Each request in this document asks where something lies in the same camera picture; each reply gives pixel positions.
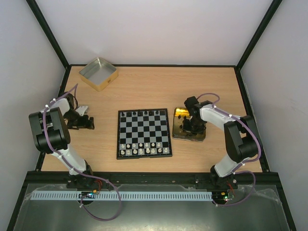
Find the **gold square tin box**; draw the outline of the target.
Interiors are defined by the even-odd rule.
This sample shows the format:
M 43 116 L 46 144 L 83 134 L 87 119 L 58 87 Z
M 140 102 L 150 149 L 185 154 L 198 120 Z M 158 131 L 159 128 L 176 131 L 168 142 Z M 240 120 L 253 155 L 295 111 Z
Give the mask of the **gold square tin box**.
M 96 91 L 102 91 L 118 77 L 118 70 L 101 57 L 95 58 L 79 71 L 81 80 Z

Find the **gold tin lid tray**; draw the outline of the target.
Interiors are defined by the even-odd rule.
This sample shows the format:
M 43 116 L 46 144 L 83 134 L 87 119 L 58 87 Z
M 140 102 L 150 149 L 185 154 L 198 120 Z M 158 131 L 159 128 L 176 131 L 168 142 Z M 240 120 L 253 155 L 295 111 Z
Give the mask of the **gold tin lid tray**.
M 206 138 L 206 134 L 192 135 L 190 133 L 184 132 L 180 128 L 180 125 L 183 123 L 184 116 L 187 116 L 188 118 L 190 117 L 188 110 L 186 108 L 176 107 L 173 115 L 172 137 L 178 140 L 203 142 Z

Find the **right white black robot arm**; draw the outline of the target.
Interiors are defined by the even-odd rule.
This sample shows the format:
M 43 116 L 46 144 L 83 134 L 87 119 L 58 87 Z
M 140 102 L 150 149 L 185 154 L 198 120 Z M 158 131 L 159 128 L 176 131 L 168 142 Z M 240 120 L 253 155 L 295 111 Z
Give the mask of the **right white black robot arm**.
M 254 119 L 249 116 L 230 114 L 216 106 L 217 102 L 199 102 L 192 96 L 184 105 L 189 118 L 183 119 L 182 131 L 187 137 L 196 138 L 206 130 L 206 123 L 211 123 L 224 132 L 227 154 L 210 169 L 210 184 L 221 188 L 227 177 L 248 162 L 259 160 L 262 142 Z

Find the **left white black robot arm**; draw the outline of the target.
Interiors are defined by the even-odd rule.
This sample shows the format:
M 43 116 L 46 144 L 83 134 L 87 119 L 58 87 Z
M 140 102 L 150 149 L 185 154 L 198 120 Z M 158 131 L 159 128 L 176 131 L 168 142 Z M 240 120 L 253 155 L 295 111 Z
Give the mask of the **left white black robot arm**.
M 87 106 L 79 106 L 71 93 L 51 101 L 46 112 L 31 113 L 29 123 L 36 148 L 58 158 L 69 170 L 68 186 L 90 189 L 95 179 L 90 165 L 70 145 L 70 129 L 94 129 L 94 118 L 87 115 Z

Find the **black magnetic chess board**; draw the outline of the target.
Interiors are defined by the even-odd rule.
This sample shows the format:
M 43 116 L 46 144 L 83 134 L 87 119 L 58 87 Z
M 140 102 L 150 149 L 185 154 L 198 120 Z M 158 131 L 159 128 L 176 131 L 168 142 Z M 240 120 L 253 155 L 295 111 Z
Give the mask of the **black magnetic chess board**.
M 121 110 L 118 112 L 118 160 L 171 157 L 172 147 L 166 108 Z

